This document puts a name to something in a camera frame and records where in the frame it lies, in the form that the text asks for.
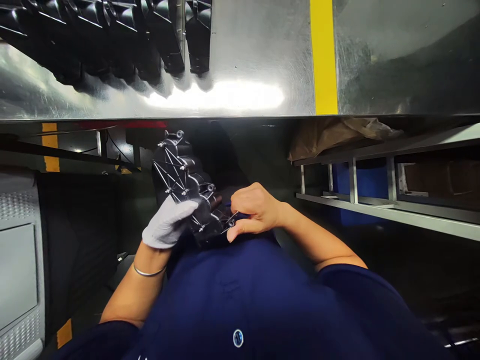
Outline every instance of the bracelet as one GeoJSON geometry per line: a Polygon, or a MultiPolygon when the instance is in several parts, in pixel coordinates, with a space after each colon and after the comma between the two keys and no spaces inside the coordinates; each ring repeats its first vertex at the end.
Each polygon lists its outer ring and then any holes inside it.
{"type": "Polygon", "coordinates": [[[133,269],[136,271],[136,273],[137,273],[138,275],[141,275],[141,276],[146,277],[146,278],[152,278],[152,277],[160,274],[163,270],[165,270],[166,267],[167,267],[167,265],[165,265],[164,267],[162,267],[162,268],[160,269],[160,271],[157,271],[157,272],[154,272],[154,273],[149,274],[149,273],[147,273],[147,272],[143,272],[143,271],[138,270],[137,267],[135,266],[135,261],[133,262],[133,269]]]}

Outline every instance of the metal shelf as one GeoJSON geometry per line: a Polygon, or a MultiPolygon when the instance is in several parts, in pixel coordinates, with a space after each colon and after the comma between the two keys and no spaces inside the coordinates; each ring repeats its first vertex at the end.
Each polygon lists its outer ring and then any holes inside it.
{"type": "Polygon", "coordinates": [[[464,147],[478,144],[479,139],[480,124],[474,124],[437,134],[394,140],[380,145],[295,161],[294,165],[300,166],[301,171],[301,193],[297,193],[296,197],[318,204],[480,241],[480,212],[478,211],[398,201],[397,172],[394,162],[395,155],[464,147]],[[388,199],[359,196],[357,160],[382,157],[386,157],[387,161],[388,199]],[[344,162],[348,162],[350,180],[350,194],[348,195],[333,192],[332,164],[344,162]],[[305,166],[313,164],[328,165],[329,192],[324,192],[323,196],[306,194],[305,166]]]}

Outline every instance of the gloved hand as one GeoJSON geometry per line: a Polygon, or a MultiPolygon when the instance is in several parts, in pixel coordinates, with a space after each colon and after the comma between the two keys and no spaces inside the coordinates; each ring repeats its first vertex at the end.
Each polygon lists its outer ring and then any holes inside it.
{"type": "Polygon", "coordinates": [[[173,247],[187,226],[182,220],[198,207],[199,204],[192,200],[176,204],[169,195],[141,233],[143,242],[156,249],[173,247]]]}

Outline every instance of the molded plastic part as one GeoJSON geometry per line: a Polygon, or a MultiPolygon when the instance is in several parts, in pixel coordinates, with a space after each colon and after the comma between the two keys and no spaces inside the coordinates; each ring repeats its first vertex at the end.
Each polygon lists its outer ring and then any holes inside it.
{"type": "Polygon", "coordinates": [[[110,35],[119,50],[129,55],[138,77],[149,83],[160,80],[160,55],[147,36],[143,9],[132,2],[106,0],[110,35]]]}
{"type": "Polygon", "coordinates": [[[0,38],[50,70],[60,83],[76,85],[82,81],[80,61],[60,51],[24,7],[0,4],[0,38]]]}
{"type": "Polygon", "coordinates": [[[185,70],[184,59],[178,40],[177,0],[136,0],[137,6],[147,6],[146,24],[152,40],[163,60],[167,73],[179,74],[185,70]]]}
{"type": "Polygon", "coordinates": [[[212,0],[186,0],[185,31],[192,73],[210,70],[211,29],[212,0]]]}
{"type": "Polygon", "coordinates": [[[183,131],[165,131],[165,139],[153,154],[152,176],[161,179],[154,179],[154,184],[163,185],[156,191],[164,191],[177,203],[187,200],[198,203],[189,226],[200,247],[215,246],[219,240],[214,237],[235,225],[236,217],[222,204],[221,195],[216,192],[209,175],[203,172],[183,131]]]}
{"type": "Polygon", "coordinates": [[[62,0],[71,24],[101,55],[117,78],[132,82],[135,66],[129,56],[119,51],[109,37],[109,24],[100,0],[62,0]]]}
{"type": "Polygon", "coordinates": [[[61,0],[22,0],[22,4],[55,45],[80,60],[85,72],[98,77],[110,72],[107,62],[97,54],[95,47],[72,26],[61,0]]]}

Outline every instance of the yellow tape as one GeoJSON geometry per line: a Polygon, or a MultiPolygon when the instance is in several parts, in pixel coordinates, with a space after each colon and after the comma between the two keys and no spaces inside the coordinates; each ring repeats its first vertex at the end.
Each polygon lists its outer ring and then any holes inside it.
{"type": "Polygon", "coordinates": [[[56,332],[56,348],[60,349],[70,340],[72,340],[72,319],[68,319],[65,325],[56,332]]]}
{"type": "Polygon", "coordinates": [[[333,0],[310,0],[310,32],[317,115],[337,115],[333,0]]]}
{"type": "MultiPolygon", "coordinates": [[[[57,131],[57,124],[56,123],[43,123],[41,125],[42,132],[51,132],[57,131]]],[[[47,135],[41,137],[41,144],[43,146],[47,146],[49,148],[59,148],[59,138],[57,135],[47,135]]],[[[51,157],[51,156],[44,156],[45,160],[45,170],[47,172],[60,172],[60,163],[58,157],[51,157]]]]}

